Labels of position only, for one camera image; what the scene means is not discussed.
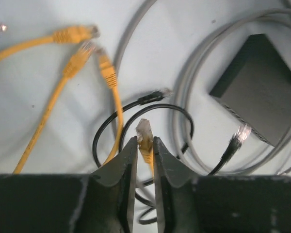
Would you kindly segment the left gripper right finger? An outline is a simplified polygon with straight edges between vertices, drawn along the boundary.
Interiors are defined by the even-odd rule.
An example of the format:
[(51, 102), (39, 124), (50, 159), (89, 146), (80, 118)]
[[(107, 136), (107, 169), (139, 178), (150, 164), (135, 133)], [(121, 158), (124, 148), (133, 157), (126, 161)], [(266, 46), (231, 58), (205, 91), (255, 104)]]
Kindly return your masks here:
[(159, 232), (291, 233), (291, 177), (202, 176), (153, 146)]

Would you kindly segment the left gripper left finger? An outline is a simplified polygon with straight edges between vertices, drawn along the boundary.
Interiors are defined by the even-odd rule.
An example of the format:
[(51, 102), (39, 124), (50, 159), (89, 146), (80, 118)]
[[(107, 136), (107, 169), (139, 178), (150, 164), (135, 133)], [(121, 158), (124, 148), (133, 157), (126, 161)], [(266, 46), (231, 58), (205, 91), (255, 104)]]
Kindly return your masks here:
[(0, 174), (0, 233), (130, 233), (137, 139), (89, 174)]

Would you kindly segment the black network switch box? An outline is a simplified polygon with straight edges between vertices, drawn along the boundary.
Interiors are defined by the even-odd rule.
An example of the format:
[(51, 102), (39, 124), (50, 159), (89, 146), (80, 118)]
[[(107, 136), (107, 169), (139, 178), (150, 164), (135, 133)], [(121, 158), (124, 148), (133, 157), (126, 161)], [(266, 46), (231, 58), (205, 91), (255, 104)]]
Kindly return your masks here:
[(265, 34), (248, 37), (210, 95), (271, 146), (291, 126), (291, 70)]

